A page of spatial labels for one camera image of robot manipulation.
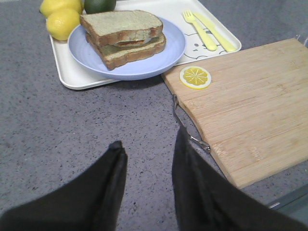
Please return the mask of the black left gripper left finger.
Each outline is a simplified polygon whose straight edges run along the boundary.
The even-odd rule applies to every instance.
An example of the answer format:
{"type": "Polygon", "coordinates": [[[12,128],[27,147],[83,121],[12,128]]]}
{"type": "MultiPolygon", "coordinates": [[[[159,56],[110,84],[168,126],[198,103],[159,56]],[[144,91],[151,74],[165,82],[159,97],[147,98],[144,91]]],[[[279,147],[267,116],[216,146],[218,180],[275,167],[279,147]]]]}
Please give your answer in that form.
{"type": "Polygon", "coordinates": [[[121,141],[81,175],[61,188],[6,211],[2,231],[114,231],[124,188],[128,156],[121,141]]]}

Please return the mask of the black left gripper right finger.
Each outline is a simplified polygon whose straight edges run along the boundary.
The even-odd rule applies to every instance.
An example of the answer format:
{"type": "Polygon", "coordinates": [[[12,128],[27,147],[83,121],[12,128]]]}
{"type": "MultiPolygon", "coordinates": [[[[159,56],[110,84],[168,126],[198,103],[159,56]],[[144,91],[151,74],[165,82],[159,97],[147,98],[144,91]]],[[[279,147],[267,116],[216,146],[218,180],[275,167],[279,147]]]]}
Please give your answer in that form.
{"type": "Polygon", "coordinates": [[[218,174],[180,127],[172,181],[181,231],[306,231],[304,224],[267,208],[218,174]]]}

